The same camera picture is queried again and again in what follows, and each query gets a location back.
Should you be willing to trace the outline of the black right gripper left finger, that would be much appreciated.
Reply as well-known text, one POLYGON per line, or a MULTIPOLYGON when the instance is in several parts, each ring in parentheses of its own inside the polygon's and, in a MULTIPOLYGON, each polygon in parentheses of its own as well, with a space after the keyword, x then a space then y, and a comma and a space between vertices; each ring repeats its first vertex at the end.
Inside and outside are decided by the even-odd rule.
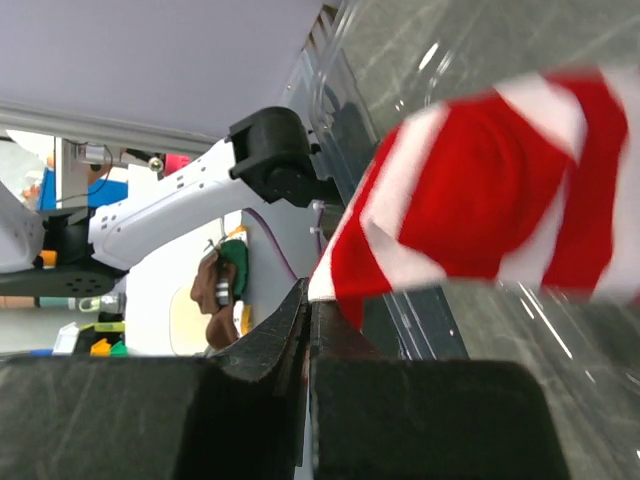
POLYGON ((290 479, 304 417, 306 285, 222 352, 11 356, 5 479, 290 479))

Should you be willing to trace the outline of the red white striped sock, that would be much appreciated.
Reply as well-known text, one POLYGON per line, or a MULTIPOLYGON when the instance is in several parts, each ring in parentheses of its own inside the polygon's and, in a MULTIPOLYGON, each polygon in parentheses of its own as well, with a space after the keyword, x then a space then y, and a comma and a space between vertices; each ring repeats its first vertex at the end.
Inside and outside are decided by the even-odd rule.
POLYGON ((639 69, 531 74, 402 120, 309 283, 368 297, 447 278, 639 296, 639 69))

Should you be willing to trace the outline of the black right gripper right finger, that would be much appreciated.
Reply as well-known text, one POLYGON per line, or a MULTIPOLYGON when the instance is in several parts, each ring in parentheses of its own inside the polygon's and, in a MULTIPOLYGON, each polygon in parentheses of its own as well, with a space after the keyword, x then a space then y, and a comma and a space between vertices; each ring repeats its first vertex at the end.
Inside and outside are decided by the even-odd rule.
POLYGON ((311 314, 318 479, 565 479, 544 394, 522 366, 469 358, 441 294, 375 304, 403 358, 379 353, 332 303, 311 314))

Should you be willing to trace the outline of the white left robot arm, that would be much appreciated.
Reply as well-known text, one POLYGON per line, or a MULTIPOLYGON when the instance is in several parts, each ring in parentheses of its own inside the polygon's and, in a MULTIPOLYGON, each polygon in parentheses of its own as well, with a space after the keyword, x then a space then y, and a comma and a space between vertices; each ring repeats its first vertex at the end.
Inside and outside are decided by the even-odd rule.
MULTIPOLYGON (((339 203, 325 128, 286 107, 228 135, 147 194, 40 213, 1 195, 1 292, 109 292, 176 238, 285 201, 339 203)), ((255 334, 211 357, 19 355, 1 364, 5 479, 290 479, 302 459, 311 308, 297 281, 255 334)))

